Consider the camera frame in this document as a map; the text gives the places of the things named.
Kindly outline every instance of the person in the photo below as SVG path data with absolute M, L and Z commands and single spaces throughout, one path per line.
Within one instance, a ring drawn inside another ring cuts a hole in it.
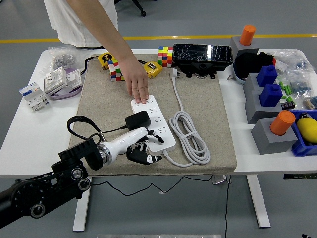
M 129 95 L 137 103 L 149 98 L 148 77 L 131 48 L 118 32 L 113 0 L 44 0 L 52 29 L 65 44 L 103 46 L 120 64 Z

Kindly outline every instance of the felt mat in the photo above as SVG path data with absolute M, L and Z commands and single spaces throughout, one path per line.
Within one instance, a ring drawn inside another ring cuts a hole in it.
M 146 62 L 156 61 L 157 55 L 136 55 L 137 59 Z M 168 120 L 180 110 L 173 90 L 172 80 L 169 79 L 170 68 L 163 71 L 154 79 L 149 79 L 149 93 L 152 94 L 163 115 Z M 205 165 L 192 165 L 180 168 L 168 159 L 163 159 L 151 165 L 141 165 L 129 161 L 125 155 L 119 155 L 114 163 L 94 171 L 83 162 L 90 175 L 211 175 L 229 174 L 236 168 L 237 161 L 233 148 L 227 114 L 225 111 L 219 81 L 206 77 L 204 79 L 181 77 L 176 80 L 176 87 L 184 111 L 191 116 L 200 137 L 206 142 L 211 154 L 211 160 Z M 131 100 L 126 89 L 125 81 L 111 82 L 109 71 L 102 70 L 97 59 L 89 61 L 85 82 L 77 115 L 90 118 L 102 131 L 112 130 L 125 125 L 125 118 L 131 114 Z M 88 124 L 76 122 L 73 130 L 84 137 L 89 137 L 96 131 Z M 128 132 L 128 129 L 105 134 L 107 141 Z M 189 161 L 185 157 L 178 137 L 174 134 L 176 148 L 169 152 L 170 157 L 181 164 Z M 71 136 L 69 146 L 76 145 L 82 140 Z

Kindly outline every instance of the black charger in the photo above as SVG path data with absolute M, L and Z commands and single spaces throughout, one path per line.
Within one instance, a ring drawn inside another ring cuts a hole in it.
M 125 123 L 129 130 L 134 130 L 140 127 L 148 127 L 151 125 L 151 120 L 147 111 L 140 111 L 126 117 Z

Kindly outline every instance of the gray block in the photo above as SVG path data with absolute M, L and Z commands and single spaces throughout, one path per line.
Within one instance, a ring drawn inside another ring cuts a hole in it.
M 243 85 L 244 96 L 247 97 L 251 95 L 252 91 L 263 91 L 264 87 L 260 87 L 257 81 L 257 73 L 249 73 L 245 84 Z
M 250 96 L 245 103 L 248 124 L 256 124 L 260 118 L 276 117 L 282 110 L 281 104 L 277 103 L 275 107 L 262 107 L 260 105 L 260 91 L 251 91 Z
M 240 36 L 231 37 L 230 46 L 232 48 L 233 60 L 243 53 L 258 53 L 259 47 L 256 39 L 253 39 L 249 46 L 244 46 L 240 43 L 240 38 Z
M 291 127 L 284 135 L 273 134 L 269 127 L 274 120 L 275 118 L 259 119 L 251 130 L 260 155 L 285 152 L 297 141 Z

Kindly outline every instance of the white robotic hand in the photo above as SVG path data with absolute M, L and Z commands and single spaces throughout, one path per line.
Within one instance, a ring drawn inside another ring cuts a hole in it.
M 153 130 L 147 130 L 145 127 L 141 127 L 132 130 L 124 135 L 116 138 L 112 142 L 101 142 L 97 148 L 104 161 L 104 164 L 110 165 L 113 163 L 117 156 L 127 153 L 127 158 L 136 163 L 149 165 L 162 159 L 161 156 L 152 156 L 146 153 L 146 144 L 143 146 L 132 148 L 131 146 L 147 140 L 148 135 L 154 135 Z

